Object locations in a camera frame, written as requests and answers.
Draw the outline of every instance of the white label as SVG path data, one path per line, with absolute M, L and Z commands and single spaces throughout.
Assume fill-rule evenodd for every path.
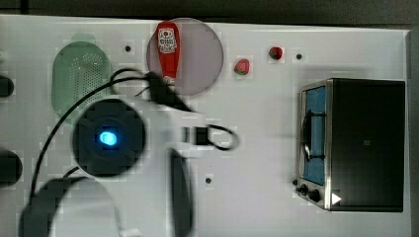
M 173 29 L 165 28 L 158 31 L 158 46 L 160 51 L 163 53 L 171 53 L 175 51 L 177 45 Z

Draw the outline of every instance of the wire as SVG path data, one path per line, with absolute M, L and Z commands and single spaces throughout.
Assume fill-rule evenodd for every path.
M 232 150 L 232 149 L 236 148 L 239 145 L 238 135 L 234 131 L 232 131 L 232 130 L 226 128 L 226 127 L 223 127 L 223 126 L 213 125 L 213 124 L 208 124 L 208 128 L 217 129 L 217 130 L 223 130 L 223 131 L 228 132 L 232 136 L 232 138 L 231 138 L 231 140 L 232 140 L 231 141 L 231 144 L 228 147 L 219 146 L 219 145 L 213 143 L 211 140 L 208 139 L 208 144 L 214 146 L 218 150 L 221 150 L 221 151 Z
M 67 171 L 67 173 L 65 173 L 65 175 L 62 178 L 68 178 L 71 174 L 73 174 L 74 172 L 78 170 L 79 170 L 78 167 L 73 167 L 71 170 Z
M 142 93 L 144 93 L 146 90 L 148 90 L 148 89 L 150 89 L 150 87 L 148 86 L 148 87 L 146 87 L 146 88 L 144 88 L 144 89 L 142 89 L 140 92 L 138 92 L 138 94 L 136 94 L 135 95 L 135 97 L 138 97 L 138 96 L 140 96 Z
M 46 150 L 49 147 L 49 144 L 52 141 L 52 138 L 55 136 L 56 132 L 58 131 L 59 127 L 64 123 L 64 121 L 67 119 L 67 117 L 78 107 L 80 106 L 84 101 L 86 101 L 87 99 L 89 99 L 90 97 L 92 97 L 93 95 L 95 95 L 96 93 L 108 88 L 108 87 L 112 87 L 115 84 L 121 83 L 121 82 L 125 82 L 125 81 L 132 81 L 132 80 L 146 80 L 143 77 L 127 77 L 127 78 L 123 78 L 123 79 L 118 79 L 118 80 L 114 80 L 114 78 L 126 71 L 137 71 L 136 69 L 131 69 L 131 68 L 124 68 L 124 69 L 120 69 L 118 71 L 116 71 L 112 76 L 111 82 L 108 82 L 98 88 L 96 88 L 95 90 L 91 91 L 90 93 L 88 93 L 87 95 L 85 95 L 83 98 L 81 98 L 79 101 L 77 101 L 70 109 L 68 109 L 68 111 L 59 119 L 59 121 L 56 123 L 55 127 L 53 128 L 52 132 L 49 134 L 45 144 L 43 145 L 43 148 L 41 150 L 40 156 L 38 157 L 37 160 L 37 164 L 34 170 L 34 175 L 32 177 L 32 183 L 31 183 L 31 194 L 30 194 L 30 200 L 29 203 L 32 202 L 33 197 L 35 196 L 35 190 L 37 188 L 37 180 L 38 180 L 38 175 L 40 174 L 40 169 L 41 169 L 41 163 L 43 160 L 43 156 L 46 153 Z
M 120 69 L 120 70 L 118 70 L 118 71 L 116 71 L 112 76 L 111 76 L 111 78 L 109 79 L 109 81 L 110 82 L 112 82 L 112 81 L 114 81 L 115 80 L 115 78 L 118 76 L 118 75 L 120 75 L 120 74 L 122 74 L 122 73 L 124 73 L 124 72 L 129 72 L 129 71 L 131 71 L 131 72 L 136 72 L 136 73 L 138 73 L 140 76 L 144 76 L 144 74 L 140 71 L 140 70 L 138 70 L 138 69 L 135 69 L 135 68 L 130 68 L 130 67 L 128 67 L 128 68 L 123 68 L 123 69 Z M 143 92 L 144 92 L 144 90 L 145 89 L 143 89 L 142 91 L 140 91 L 138 94 L 136 94 L 135 96 L 139 96 L 139 95 L 141 95 Z M 112 91 L 112 93 L 113 94 L 118 94 L 118 92 L 115 90 L 115 88 L 113 87 L 113 86 L 111 86 L 111 91 Z

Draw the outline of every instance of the blue light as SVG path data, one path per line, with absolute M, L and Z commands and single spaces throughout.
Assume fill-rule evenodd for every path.
M 111 132 L 104 131 L 99 135 L 99 139 L 102 143 L 107 144 L 109 146 L 113 146 L 117 144 L 118 139 L 117 136 Z

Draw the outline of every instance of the toaster oven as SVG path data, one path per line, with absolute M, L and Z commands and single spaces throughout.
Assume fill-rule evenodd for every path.
M 331 211 L 401 212 L 404 82 L 328 79 L 299 105 L 297 194 Z

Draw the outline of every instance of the oven window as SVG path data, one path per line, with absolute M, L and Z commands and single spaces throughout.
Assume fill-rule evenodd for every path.
M 326 114 L 326 88 L 319 87 L 306 91 L 305 115 L 312 112 L 310 127 L 309 159 L 304 159 L 304 179 L 324 185 L 324 125 Z

